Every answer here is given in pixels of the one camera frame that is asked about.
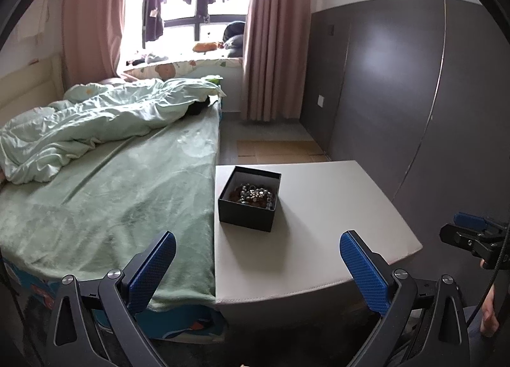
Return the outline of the person's right hand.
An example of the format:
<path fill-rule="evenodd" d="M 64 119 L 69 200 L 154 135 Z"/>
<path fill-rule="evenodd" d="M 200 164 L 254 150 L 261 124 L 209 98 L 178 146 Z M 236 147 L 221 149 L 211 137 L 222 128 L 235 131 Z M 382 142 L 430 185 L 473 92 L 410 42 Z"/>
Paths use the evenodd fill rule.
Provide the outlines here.
<path fill-rule="evenodd" d="M 499 329 L 499 321 L 497 321 L 494 311 L 494 285 L 488 291 L 481 308 L 481 334 L 487 338 L 491 338 Z"/>

